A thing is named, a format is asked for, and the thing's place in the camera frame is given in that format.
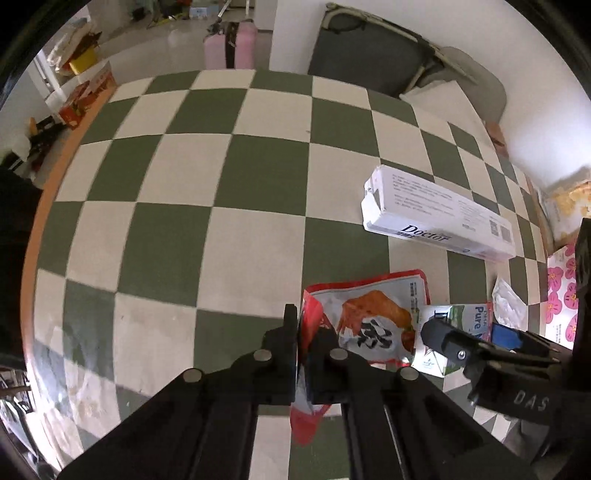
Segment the clear plastic blister wrapper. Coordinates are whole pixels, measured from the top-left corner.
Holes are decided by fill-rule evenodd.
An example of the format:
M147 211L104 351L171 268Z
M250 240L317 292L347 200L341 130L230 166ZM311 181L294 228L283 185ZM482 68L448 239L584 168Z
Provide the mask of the clear plastic blister wrapper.
M500 325L520 331L527 330L528 306L501 277L496 279L492 302L495 319Z

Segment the DHA pure milk carton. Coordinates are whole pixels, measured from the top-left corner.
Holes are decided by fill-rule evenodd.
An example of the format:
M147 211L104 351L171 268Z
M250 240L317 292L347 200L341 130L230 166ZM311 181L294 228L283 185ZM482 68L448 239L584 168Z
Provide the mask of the DHA pure milk carton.
M492 323L490 302L421 307L412 367L438 378L459 370L469 356L464 346L488 341Z

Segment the red chicken feet snack bag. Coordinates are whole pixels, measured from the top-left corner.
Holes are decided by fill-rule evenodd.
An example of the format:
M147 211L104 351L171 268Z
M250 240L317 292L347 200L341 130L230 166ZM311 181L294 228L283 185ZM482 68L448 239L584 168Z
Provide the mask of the red chicken feet snack bag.
M290 407L295 443L311 443L322 417L331 408L308 400L305 384L303 364L318 331L335 333L339 348L362 356L370 364L407 366L414 357L419 311L429 304L427 277L419 269L304 289L298 352L301 366L297 367L297 390Z

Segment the white Doctor toothpaste box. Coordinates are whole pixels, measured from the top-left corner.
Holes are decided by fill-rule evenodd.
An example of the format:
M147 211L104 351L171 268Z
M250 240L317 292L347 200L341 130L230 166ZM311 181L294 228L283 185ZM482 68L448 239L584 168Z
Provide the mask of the white Doctor toothpaste box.
M490 209L421 177L380 165L367 179L363 227L491 262L516 256L512 224Z

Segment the pink floral paper bag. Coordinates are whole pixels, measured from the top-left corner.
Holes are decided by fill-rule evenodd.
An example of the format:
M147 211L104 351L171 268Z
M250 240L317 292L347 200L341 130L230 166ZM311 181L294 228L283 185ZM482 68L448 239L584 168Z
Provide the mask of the pink floral paper bag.
M572 350L578 315L575 243L567 244L552 254L547 266L548 300L545 336Z

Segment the yellow snack bag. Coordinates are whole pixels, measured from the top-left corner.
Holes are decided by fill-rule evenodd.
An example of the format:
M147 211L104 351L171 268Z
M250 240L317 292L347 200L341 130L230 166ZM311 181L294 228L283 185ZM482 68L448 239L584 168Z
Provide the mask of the yellow snack bag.
M590 218L590 181L554 191L543 199L543 207L555 248L572 243L582 221Z

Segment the dark grey folding chair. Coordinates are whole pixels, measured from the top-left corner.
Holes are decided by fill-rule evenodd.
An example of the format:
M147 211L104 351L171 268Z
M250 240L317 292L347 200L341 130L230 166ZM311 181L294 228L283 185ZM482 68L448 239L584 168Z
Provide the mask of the dark grey folding chair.
M456 81L486 122L498 123L507 105L501 81L467 53L335 3L325 6L308 74L391 97L435 81Z

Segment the black dining chair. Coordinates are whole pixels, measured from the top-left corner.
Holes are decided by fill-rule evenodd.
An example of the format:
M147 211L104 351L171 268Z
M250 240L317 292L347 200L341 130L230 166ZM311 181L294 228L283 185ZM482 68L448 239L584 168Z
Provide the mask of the black dining chair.
M25 370L20 294L25 255L42 191L14 172L1 170L0 328L1 366Z

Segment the pink suitcase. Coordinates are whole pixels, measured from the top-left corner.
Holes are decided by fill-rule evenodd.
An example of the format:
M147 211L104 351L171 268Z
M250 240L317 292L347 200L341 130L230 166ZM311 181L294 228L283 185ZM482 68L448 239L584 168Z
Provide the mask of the pink suitcase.
M252 20L216 21L204 38L207 70L252 70L256 63L256 25Z

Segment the orange red cardboard box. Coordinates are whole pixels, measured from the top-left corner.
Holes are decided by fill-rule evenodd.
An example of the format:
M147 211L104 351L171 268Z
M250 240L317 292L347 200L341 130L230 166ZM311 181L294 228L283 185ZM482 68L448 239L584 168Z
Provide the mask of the orange red cardboard box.
M107 62L91 79L79 84L70 93L58 111L62 122L69 129L76 129L99 94L114 85L111 65Z

